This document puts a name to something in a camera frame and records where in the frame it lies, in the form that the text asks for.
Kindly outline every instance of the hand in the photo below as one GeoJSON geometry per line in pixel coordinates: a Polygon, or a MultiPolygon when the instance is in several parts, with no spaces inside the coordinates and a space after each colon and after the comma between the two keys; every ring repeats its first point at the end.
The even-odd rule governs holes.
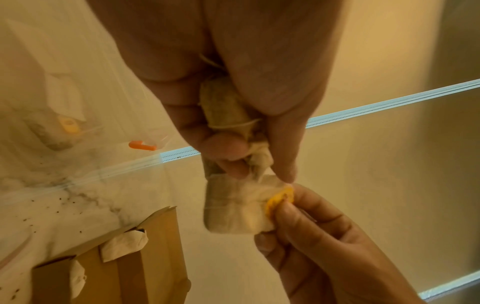
{"type": "Polygon", "coordinates": [[[423,303],[374,242],[330,203],[296,185],[295,205],[280,204],[277,231],[255,236],[291,304],[423,303]]]}
{"type": "Polygon", "coordinates": [[[218,58],[265,116],[272,169],[293,182],[308,118],[330,74],[347,0],[88,0],[126,64],[163,103],[183,138],[242,178],[247,142],[208,128],[199,86],[218,58]]]}

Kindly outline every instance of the cardboard box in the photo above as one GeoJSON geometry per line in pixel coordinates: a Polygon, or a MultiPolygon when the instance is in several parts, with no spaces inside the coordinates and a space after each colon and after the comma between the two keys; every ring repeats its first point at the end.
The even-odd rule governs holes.
{"type": "Polygon", "coordinates": [[[153,213],[136,227],[84,243],[32,270],[34,304],[181,304],[190,286],[174,207],[153,213]],[[141,229],[148,236],[142,250],[102,262],[99,245],[120,233],[141,229]],[[79,296],[71,299],[70,269],[75,260],[85,268],[87,279],[79,296]]]}

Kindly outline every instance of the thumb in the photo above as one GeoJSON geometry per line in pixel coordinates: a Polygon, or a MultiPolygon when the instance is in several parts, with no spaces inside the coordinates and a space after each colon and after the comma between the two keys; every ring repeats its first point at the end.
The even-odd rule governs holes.
{"type": "Polygon", "coordinates": [[[275,219],[291,245],[327,271],[328,262],[341,250],[340,242],[291,203],[281,203],[275,211],[275,219]]]}

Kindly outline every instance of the tied cloth bundle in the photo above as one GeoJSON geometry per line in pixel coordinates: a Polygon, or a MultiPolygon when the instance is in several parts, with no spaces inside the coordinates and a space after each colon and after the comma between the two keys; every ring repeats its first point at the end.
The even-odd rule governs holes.
{"type": "Polygon", "coordinates": [[[282,201],[293,203],[291,185],[265,174],[274,161],[261,114],[248,106],[225,70],[219,68],[200,87],[200,106],[208,126],[217,132],[233,132],[248,141],[247,178],[227,175],[215,162],[202,157],[206,185],[203,221],[210,232],[251,233],[275,229],[272,212],[282,201]]]}

